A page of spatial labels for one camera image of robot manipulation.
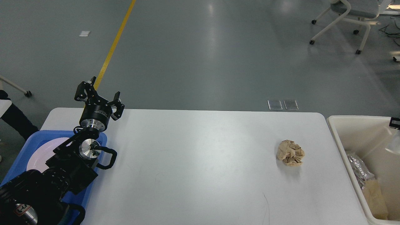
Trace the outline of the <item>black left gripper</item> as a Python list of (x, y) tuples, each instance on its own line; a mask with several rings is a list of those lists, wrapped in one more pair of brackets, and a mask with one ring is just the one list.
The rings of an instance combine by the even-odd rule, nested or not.
[(108, 128), (110, 117), (117, 121), (121, 118), (125, 105), (120, 100), (120, 91), (114, 95), (113, 101), (105, 104), (100, 104), (100, 96), (94, 88), (96, 76), (93, 76), (90, 81), (82, 81), (76, 89), (74, 100), (84, 102), (84, 111), (79, 120), (79, 125), (83, 128), (90, 127), (105, 131)]

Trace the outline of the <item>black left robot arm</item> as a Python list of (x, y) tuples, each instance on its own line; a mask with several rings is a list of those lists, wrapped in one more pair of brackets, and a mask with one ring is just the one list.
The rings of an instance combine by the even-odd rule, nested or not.
[(85, 103), (79, 126), (53, 150), (54, 155), (46, 161), (48, 168), (44, 172), (27, 170), (1, 186), (2, 225), (58, 225), (70, 210), (78, 212), (73, 225), (83, 222), (85, 208), (62, 199), (67, 192), (77, 195), (86, 189), (98, 176), (95, 168), (113, 167), (117, 152), (101, 146), (97, 138), (110, 118), (118, 120), (125, 107), (120, 92), (111, 102), (99, 96), (95, 81), (93, 77), (78, 85), (74, 99)]

